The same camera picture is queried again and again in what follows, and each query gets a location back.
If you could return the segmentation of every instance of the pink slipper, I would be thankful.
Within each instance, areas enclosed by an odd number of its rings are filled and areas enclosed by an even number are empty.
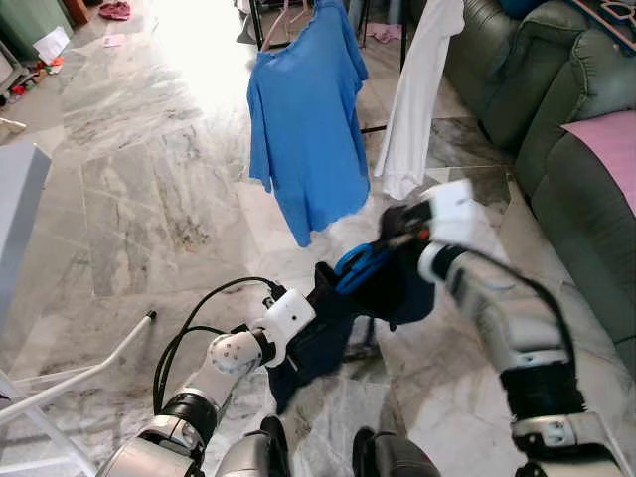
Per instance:
[[[108,20],[128,20],[130,18],[130,5],[128,2],[105,3],[99,7],[99,16]]]

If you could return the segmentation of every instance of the hanging shirt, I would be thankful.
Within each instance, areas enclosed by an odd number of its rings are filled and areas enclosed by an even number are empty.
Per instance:
[[[424,180],[435,98],[450,37],[464,28],[463,10],[463,0],[428,0],[408,50],[374,170],[396,199]]]
[[[369,175],[356,116],[367,79],[340,0],[316,0],[309,25],[279,53],[259,53],[249,80],[249,177],[274,194],[301,246],[358,211]]]

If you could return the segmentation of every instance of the clothes drying rack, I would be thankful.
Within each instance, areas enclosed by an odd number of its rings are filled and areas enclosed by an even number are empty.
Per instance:
[[[372,0],[363,0],[362,14],[360,16],[360,23],[358,24],[358,37],[360,37],[360,33],[362,31],[362,48],[364,48],[367,44],[367,25],[369,24],[369,13],[371,12],[371,1]],[[401,38],[399,44],[399,70],[404,67],[404,62],[406,61],[406,37],[407,37],[407,16],[406,16],[406,5],[404,0],[401,1],[400,8],[400,19],[401,19]],[[269,6],[282,6],[282,3],[278,4],[268,4]],[[254,35],[256,36],[256,45],[260,50],[262,48],[263,42],[263,32],[262,32],[262,23],[260,22],[260,11],[258,9],[258,0],[249,0],[249,10],[251,15],[251,21],[254,26]],[[272,49],[285,48],[290,44],[290,42],[283,43],[275,43],[270,45],[269,47]],[[372,126],[365,127],[360,130],[363,134],[368,134],[371,132],[384,131],[387,129],[387,125],[383,124],[380,126]]]

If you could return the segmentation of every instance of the blue t-shirt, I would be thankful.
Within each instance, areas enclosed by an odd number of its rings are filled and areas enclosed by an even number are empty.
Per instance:
[[[316,0],[309,25],[279,53],[259,53],[249,80],[249,176],[274,194],[301,246],[358,211],[369,194],[356,95],[367,79],[340,0]]]

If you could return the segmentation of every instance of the wire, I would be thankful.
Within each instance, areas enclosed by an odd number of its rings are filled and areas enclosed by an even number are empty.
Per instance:
[[[510,273],[511,275],[513,275],[515,278],[519,279],[520,281],[522,281],[525,285],[527,285],[528,287],[532,288],[535,293],[537,293],[537,295],[539,296],[539,298],[541,298],[544,303],[546,303],[546,305],[551,309],[551,311],[554,313],[555,317],[556,317],[556,325],[558,326],[558,329],[561,332],[561,335],[563,336],[563,340],[565,343],[565,349],[567,350],[567,353],[569,354],[569,359],[570,359],[570,365],[572,367],[572,371],[574,372],[574,375],[576,375],[576,357],[574,355],[574,344],[572,341],[572,336],[569,333],[569,327],[567,326],[567,323],[565,322],[565,318],[563,317],[562,312],[560,311],[560,306],[558,305],[557,300],[555,299],[555,297],[550,293],[550,291],[545,288],[543,285],[541,285],[539,282],[532,280],[531,278],[528,278],[527,276],[523,275],[520,271],[516,270],[515,268],[513,268],[512,266],[504,263],[503,261],[500,261],[496,258],[493,258],[492,256],[484,253],[483,251],[479,251],[475,248],[471,248],[469,246],[465,246],[463,244],[459,244],[459,243],[452,243],[452,242],[448,242],[448,241],[444,241],[444,240],[433,240],[435,243],[439,243],[440,245],[447,245],[447,246],[456,246],[458,248],[462,248],[470,253],[473,253],[477,256],[479,256],[480,258],[485,259],[486,261],[489,261],[490,263],[498,266],[499,268],[503,269],[504,271]]]
[[[210,300],[210,298],[230,288],[231,286],[237,285],[239,283],[245,283],[247,281],[260,281],[266,284],[270,290],[276,290],[280,287],[280,285],[277,285],[273,281],[266,278],[262,278],[260,276],[247,276],[224,283],[223,285],[209,292],[201,300],[199,300],[199,303],[197,303],[197,305],[193,308],[193,310],[190,312],[190,315],[182,325],[181,330],[179,330],[177,335],[175,335],[170,343],[168,343],[168,346],[166,346],[166,349],[161,354],[161,358],[157,363],[157,368],[155,369],[155,376],[152,383],[152,406],[155,415],[158,414],[163,407],[163,397],[166,392],[166,383],[168,382],[168,376],[170,374],[172,362],[174,361],[175,355],[177,354],[177,350],[179,349],[179,345],[181,344],[183,337],[192,331],[209,331],[218,335],[225,334],[225,332],[209,326],[190,327],[192,320],[194,320],[195,316],[197,316],[197,313],[199,313],[199,310],[201,310],[201,307],[208,300]]]

